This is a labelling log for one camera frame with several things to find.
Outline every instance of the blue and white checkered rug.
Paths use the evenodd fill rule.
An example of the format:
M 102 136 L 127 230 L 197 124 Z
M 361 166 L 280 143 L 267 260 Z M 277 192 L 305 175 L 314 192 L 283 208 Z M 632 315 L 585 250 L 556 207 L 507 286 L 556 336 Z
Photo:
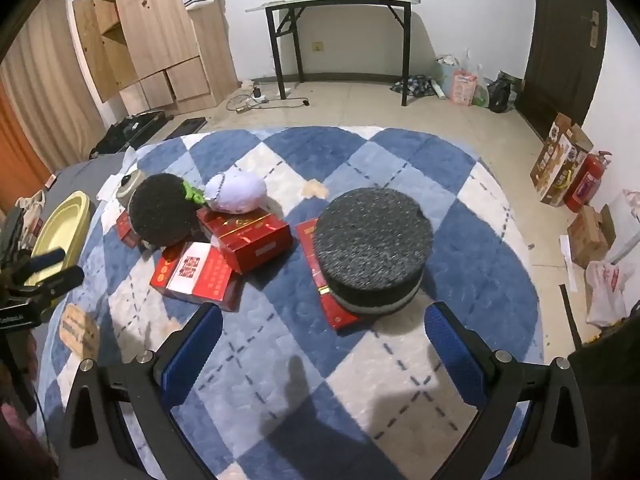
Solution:
M 319 306 L 302 248 L 248 276 L 237 314 L 174 417 L 221 480 L 430 478 L 475 409 L 462 402 L 424 335 L 424 308 L 445 301 L 494 349 L 542 362 L 538 297 L 529 256 L 502 189 L 470 152 L 425 133 L 377 127 L 227 130 L 138 150 L 146 174 L 177 174 L 202 187 L 232 165 L 264 177 L 295 227 L 347 190 L 383 186 L 415 198 L 435 230 L 422 290 L 370 330 L 338 336 Z M 304 198 L 306 181 L 327 200 Z M 148 286 L 159 253 L 118 239 L 113 200 L 98 210 L 80 258 L 86 279 L 56 309 L 38 390 L 58 443 L 79 359 L 60 341 L 67 303 L 100 327 L 101 364 L 157 349 L 196 307 Z M 149 473 L 163 478 L 128 416 Z M 508 444 L 520 423 L 512 421 Z M 503 443 L 487 477 L 500 471 Z

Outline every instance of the table leg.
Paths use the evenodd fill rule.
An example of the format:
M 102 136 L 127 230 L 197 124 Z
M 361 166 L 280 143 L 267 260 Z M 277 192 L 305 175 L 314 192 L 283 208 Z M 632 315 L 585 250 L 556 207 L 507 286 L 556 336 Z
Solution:
M 267 12 L 267 25 L 269 26 L 269 38 L 271 40 L 271 51 L 273 52 L 273 63 L 276 69 L 276 78 L 278 79 L 278 88 L 280 89 L 280 98 L 286 99 L 287 94 L 284 89 L 284 78 L 282 76 L 282 64 L 280 62 L 280 51 L 278 50 L 278 38 L 276 37 L 276 26 L 273 23 L 273 11 L 265 9 Z
M 404 48 L 402 50 L 402 106 L 409 93 L 409 60 L 411 57 L 411 5 L 404 6 Z
M 293 33 L 293 47 L 296 51 L 296 63 L 298 64 L 298 80 L 305 82 L 305 73 L 302 70 L 302 56 L 300 55 L 300 38 L 298 37 L 298 18 L 296 17 L 296 9 L 291 12 L 291 30 Z

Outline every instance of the fire extinguisher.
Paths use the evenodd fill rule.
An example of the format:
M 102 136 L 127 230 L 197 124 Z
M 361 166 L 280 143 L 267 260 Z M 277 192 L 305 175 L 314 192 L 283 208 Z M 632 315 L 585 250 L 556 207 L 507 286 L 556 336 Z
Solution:
M 566 206 L 577 213 L 580 208 L 593 198 L 600 187 L 602 175 L 611 162 L 606 156 L 609 152 L 598 152 L 597 155 L 589 153 L 584 159 L 578 174 L 564 195 Z

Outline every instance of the black bag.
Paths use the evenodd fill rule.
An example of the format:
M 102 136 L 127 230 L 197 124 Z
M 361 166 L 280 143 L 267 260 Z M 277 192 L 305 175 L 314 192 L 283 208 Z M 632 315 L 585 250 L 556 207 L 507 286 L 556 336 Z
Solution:
M 487 89 L 489 91 L 489 110 L 497 114 L 507 111 L 511 95 L 511 82 L 497 79 Z

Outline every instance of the door handle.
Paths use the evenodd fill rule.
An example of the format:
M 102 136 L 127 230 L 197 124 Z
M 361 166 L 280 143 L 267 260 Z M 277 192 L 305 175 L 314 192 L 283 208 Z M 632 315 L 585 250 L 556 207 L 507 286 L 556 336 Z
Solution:
M 598 32 L 600 29 L 600 13 L 597 10 L 591 11 L 591 38 L 589 46 L 596 48 L 598 46 Z

